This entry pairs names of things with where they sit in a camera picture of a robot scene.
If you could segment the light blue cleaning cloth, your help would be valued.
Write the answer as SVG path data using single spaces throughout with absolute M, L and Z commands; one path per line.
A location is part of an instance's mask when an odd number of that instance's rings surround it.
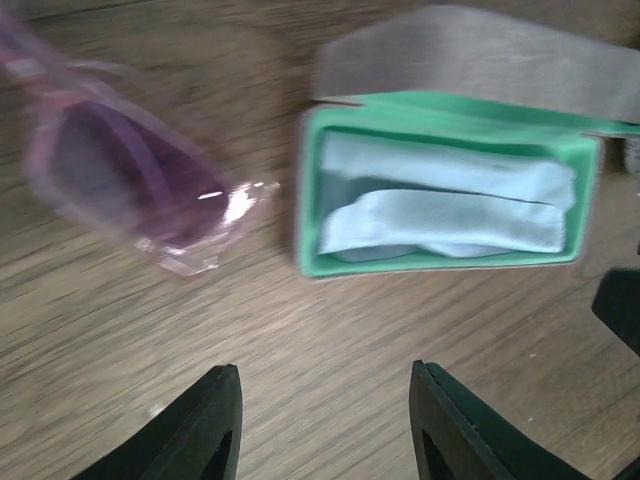
M 332 131 L 321 145 L 319 251 L 350 261 L 559 253 L 575 172 L 545 157 Z

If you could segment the pink transparent sunglasses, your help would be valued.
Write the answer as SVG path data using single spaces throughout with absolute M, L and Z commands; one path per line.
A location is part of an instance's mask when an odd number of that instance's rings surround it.
M 103 80 L 136 70 L 74 61 L 1 13 L 1 66 L 31 96 L 24 170 L 53 210 L 182 278 L 216 269 L 276 184 L 232 167 L 225 145 L 183 116 L 163 121 Z

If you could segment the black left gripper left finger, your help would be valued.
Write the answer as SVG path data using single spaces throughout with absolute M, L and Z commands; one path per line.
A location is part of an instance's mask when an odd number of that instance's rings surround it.
M 211 368 L 81 479 L 234 479 L 242 432 L 235 365 Z

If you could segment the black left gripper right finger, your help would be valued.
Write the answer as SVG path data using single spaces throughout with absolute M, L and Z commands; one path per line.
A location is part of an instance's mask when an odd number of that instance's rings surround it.
M 409 414 L 421 479 L 584 479 L 440 365 L 416 361 Z

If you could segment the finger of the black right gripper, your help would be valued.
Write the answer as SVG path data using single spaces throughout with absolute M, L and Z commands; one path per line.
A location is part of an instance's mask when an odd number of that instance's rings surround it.
M 640 273 L 614 268 L 602 278 L 592 312 L 636 355 L 640 353 Z

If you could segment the grey hard glasses case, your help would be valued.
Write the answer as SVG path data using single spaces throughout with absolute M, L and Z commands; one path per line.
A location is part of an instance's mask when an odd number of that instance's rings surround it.
M 639 133 L 639 53 L 431 5 L 325 44 L 300 123 L 313 279 L 567 264 L 608 138 Z

